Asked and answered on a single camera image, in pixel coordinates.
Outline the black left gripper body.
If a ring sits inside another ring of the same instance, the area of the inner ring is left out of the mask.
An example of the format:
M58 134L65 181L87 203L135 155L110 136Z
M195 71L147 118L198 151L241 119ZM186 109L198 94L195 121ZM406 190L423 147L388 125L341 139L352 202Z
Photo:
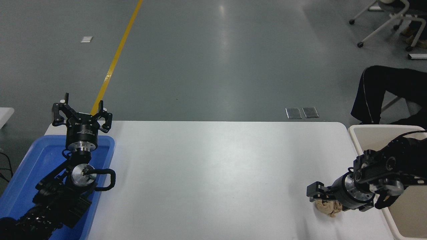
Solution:
M89 146L98 146L99 123L90 114L70 115L66 120L65 146L75 146L78 142L87 142Z

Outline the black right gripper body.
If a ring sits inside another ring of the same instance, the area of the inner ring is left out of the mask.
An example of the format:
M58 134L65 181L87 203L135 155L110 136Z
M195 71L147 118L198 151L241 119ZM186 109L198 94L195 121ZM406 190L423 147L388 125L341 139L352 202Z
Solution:
M349 207L348 196L346 194L345 179L347 175L340 176L329 187L329 198L340 202L343 206Z

